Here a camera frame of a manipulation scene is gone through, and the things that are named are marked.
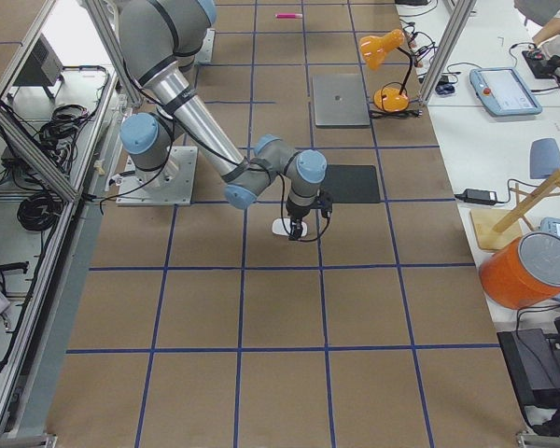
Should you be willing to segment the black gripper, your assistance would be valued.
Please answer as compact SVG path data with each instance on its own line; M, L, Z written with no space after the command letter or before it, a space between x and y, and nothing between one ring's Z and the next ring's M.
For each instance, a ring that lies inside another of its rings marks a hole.
M302 220L310 213L312 208L312 203L301 205L294 203L292 200L287 201L286 209L290 223L288 239L290 241L300 240L307 234L307 224Z

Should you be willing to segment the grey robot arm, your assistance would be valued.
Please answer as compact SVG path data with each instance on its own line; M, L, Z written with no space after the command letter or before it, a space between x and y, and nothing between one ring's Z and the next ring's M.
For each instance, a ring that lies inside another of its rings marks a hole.
M119 15L123 58L140 76L168 57L192 56L216 20L213 1L131 1Z
M287 219L282 225L299 241L303 219L318 209L324 219L332 199L321 183L328 167L323 154L298 151L281 138L266 134L247 159L206 109L180 68L202 48L216 21L212 1L130 1L119 15L119 44L130 77L151 91L174 124L206 152L206 158L225 181L225 197L238 209L254 203L278 176L290 182Z

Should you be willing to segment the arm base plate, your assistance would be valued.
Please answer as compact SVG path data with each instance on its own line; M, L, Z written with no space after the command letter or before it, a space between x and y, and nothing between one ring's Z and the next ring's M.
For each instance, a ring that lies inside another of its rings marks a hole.
M119 184L116 203L120 206L189 206L191 203L198 148L173 146L161 172L149 174L135 169L130 156Z
M200 50L194 56L194 63L198 65L209 65L213 60L216 30L208 28L203 39Z

